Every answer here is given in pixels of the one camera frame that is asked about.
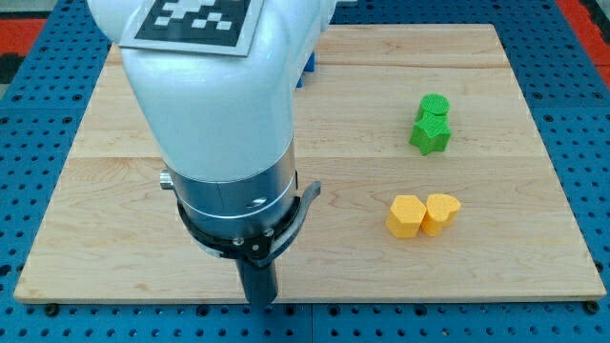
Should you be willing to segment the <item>blue block behind arm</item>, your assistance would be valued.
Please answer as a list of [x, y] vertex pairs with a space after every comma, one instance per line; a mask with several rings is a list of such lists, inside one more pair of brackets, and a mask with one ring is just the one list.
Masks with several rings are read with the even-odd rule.
[[306, 72], [314, 72], [314, 71], [315, 71], [315, 52], [313, 51], [310, 54], [310, 56], [309, 56], [309, 58], [308, 58], [308, 60], [307, 60], [307, 62], [305, 64], [305, 66], [304, 66], [303, 72], [300, 74], [295, 87], [297, 89], [302, 88], [303, 87], [303, 83], [304, 83], [304, 75], [305, 75], [305, 73]]

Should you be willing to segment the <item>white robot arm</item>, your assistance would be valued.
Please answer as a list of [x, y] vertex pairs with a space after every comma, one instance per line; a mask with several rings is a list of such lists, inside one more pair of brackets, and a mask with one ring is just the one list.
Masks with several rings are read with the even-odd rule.
[[116, 43], [161, 151], [161, 186], [210, 254], [235, 261], [247, 300], [277, 295], [318, 182], [298, 186], [294, 93], [336, 3], [174, 0], [88, 3]]

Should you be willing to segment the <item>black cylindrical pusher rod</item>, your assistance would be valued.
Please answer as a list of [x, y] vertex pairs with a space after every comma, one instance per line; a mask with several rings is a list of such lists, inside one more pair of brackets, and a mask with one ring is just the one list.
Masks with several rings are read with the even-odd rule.
[[275, 263], [258, 267], [245, 260], [237, 260], [236, 267], [247, 301], [253, 307], [266, 307], [277, 297], [278, 284]]

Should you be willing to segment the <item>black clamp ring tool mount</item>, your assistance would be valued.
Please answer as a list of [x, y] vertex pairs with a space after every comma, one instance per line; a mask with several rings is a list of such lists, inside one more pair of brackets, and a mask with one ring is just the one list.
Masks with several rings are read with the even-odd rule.
[[244, 234], [231, 238], [211, 235], [192, 221], [181, 201], [177, 202], [177, 208], [187, 231], [205, 252], [219, 258], [246, 259], [255, 266], [267, 266], [295, 240], [320, 191], [321, 183], [313, 182], [301, 196], [294, 197], [288, 211], [272, 226], [254, 222], [252, 228], [259, 229], [259, 232], [251, 237]]

